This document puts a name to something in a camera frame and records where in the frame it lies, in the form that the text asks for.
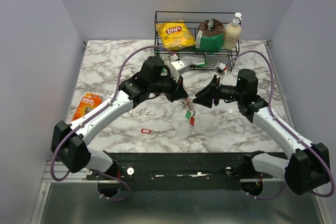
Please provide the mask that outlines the aluminium frame rail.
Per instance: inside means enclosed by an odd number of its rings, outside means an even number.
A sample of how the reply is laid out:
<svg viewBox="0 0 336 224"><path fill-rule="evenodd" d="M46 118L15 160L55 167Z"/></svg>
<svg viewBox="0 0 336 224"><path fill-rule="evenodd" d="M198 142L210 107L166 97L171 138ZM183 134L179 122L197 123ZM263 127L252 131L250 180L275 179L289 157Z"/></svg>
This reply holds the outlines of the aluminium frame rail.
<svg viewBox="0 0 336 224"><path fill-rule="evenodd" d="M283 158L281 153L268 153ZM142 153L112 155L112 167L105 175L100 175L88 168L76 173L67 173L67 167L61 162L54 166L46 165L44 179L52 181L53 177L65 176L65 181L111 180L117 177L125 182L139 183L140 180L204 178L219 176L225 181L257 181L261 178L275 178L266 173L246 174L243 169L247 154L236 153Z"/></svg>

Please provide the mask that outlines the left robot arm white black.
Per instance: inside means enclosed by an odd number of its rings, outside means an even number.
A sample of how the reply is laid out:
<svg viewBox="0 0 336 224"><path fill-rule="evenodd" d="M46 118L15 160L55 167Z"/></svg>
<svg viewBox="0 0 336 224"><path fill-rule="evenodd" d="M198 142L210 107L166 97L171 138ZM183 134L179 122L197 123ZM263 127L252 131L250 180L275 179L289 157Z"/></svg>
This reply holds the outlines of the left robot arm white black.
<svg viewBox="0 0 336 224"><path fill-rule="evenodd" d="M52 135L53 158L61 161L71 173L83 168L98 170L104 179L116 175L112 158L104 151L88 148L90 142L112 121L131 111L151 94L163 94L170 102L186 99L182 74L189 69L183 60L165 64L150 56L141 70L117 86L116 92L86 115L72 121L58 122Z"/></svg>

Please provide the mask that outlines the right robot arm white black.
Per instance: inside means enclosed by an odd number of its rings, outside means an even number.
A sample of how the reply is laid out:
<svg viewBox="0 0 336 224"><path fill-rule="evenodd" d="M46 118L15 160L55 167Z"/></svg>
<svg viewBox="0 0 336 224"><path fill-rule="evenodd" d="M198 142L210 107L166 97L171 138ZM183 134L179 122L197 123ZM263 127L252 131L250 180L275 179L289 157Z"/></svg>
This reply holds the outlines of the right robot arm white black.
<svg viewBox="0 0 336 224"><path fill-rule="evenodd" d="M283 150L286 158L278 158L262 151L247 154L241 165L242 173L249 178L266 173L282 179L297 195L313 191L331 183L329 150L314 144L294 131L279 118L269 103L257 93L258 78L254 71L238 72L235 86L223 85L214 76L211 82L196 94L194 103L211 108L221 100L237 102L240 113L270 136Z"/></svg>

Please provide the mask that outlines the green white snack packet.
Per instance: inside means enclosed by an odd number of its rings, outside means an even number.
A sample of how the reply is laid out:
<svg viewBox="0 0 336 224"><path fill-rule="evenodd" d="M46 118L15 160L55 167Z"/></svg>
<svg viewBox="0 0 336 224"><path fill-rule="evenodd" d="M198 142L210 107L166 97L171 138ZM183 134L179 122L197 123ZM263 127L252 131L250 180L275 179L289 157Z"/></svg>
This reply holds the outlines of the green white snack packet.
<svg viewBox="0 0 336 224"><path fill-rule="evenodd" d="M169 66L171 61L176 60L184 60L191 69L195 69L196 67L204 67L206 66L206 61L203 55L191 55L191 56L169 56L169 55L160 55L160 59L164 61L166 66Z"/></svg>

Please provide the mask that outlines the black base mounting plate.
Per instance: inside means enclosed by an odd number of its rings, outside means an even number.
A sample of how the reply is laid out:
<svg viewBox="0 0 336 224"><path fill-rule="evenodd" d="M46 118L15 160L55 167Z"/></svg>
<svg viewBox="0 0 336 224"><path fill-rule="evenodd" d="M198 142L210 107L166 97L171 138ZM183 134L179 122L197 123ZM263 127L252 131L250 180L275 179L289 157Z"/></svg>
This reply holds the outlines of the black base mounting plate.
<svg viewBox="0 0 336 224"><path fill-rule="evenodd" d="M114 196L119 191L241 190L263 188L263 177L279 178L298 195L309 191L310 162L305 152L265 153L104 153L108 165L97 165L87 180L97 191Z"/></svg>

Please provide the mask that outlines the yellow Lays chips bag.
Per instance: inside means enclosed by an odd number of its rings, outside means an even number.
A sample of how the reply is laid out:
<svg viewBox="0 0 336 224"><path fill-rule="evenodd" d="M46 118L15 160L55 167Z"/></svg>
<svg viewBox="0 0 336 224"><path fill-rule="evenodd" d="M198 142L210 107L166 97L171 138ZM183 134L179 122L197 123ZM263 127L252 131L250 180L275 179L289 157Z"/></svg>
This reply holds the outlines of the yellow Lays chips bag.
<svg viewBox="0 0 336 224"><path fill-rule="evenodd" d="M155 29L162 40L163 46L169 50L179 50L196 45L194 36L183 20L158 23L155 25Z"/></svg>

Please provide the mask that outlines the key with green tag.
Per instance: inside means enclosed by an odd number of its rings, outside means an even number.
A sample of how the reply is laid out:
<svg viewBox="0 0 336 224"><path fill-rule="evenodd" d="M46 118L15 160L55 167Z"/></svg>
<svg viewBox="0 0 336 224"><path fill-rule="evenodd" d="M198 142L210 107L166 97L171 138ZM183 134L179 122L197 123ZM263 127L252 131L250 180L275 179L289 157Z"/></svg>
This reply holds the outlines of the key with green tag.
<svg viewBox="0 0 336 224"><path fill-rule="evenodd" d="M189 120L191 117L191 112L189 110L186 111L185 117Z"/></svg>

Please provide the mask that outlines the green brown coffee bag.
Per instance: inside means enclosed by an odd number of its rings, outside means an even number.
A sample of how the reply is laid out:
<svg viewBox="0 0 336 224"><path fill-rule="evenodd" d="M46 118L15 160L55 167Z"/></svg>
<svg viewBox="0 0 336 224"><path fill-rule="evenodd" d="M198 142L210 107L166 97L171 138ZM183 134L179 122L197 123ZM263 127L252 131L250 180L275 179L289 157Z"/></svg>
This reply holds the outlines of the green brown coffee bag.
<svg viewBox="0 0 336 224"><path fill-rule="evenodd" d="M196 51L220 52L224 40L224 25L214 18L203 21L197 28Z"/></svg>

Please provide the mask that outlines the cream pump lotion bottle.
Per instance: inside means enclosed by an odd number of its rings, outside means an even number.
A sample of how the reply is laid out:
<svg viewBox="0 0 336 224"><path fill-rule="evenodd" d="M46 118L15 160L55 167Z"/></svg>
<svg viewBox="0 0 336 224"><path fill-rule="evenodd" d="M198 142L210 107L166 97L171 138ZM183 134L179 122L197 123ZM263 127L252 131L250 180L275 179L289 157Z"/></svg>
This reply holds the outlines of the cream pump lotion bottle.
<svg viewBox="0 0 336 224"><path fill-rule="evenodd" d="M241 34L241 16L242 14L235 13L235 18L226 25L224 29L223 47L228 50L235 48Z"/></svg>

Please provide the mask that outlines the orange Gillette razor box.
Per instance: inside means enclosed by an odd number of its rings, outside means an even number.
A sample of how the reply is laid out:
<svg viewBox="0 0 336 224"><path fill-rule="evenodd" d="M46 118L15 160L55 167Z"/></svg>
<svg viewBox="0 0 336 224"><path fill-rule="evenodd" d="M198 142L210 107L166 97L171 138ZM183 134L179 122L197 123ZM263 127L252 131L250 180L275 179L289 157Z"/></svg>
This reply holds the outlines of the orange Gillette razor box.
<svg viewBox="0 0 336 224"><path fill-rule="evenodd" d="M81 118L82 116L88 114L97 106L99 106L103 102L103 97L100 95L86 93L85 96L82 97L77 110L72 117L72 121Z"/></svg>

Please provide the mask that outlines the lone key with red tag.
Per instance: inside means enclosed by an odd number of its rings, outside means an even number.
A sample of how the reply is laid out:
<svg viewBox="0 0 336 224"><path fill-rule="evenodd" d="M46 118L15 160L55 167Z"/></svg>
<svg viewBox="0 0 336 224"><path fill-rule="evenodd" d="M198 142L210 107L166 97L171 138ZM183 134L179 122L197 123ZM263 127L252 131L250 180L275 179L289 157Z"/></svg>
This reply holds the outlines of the lone key with red tag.
<svg viewBox="0 0 336 224"><path fill-rule="evenodd" d="M143 134L155 134L155 133L160 133L160 131L151 130L151 129L141 129L140 132L143 133Z"/></svg>

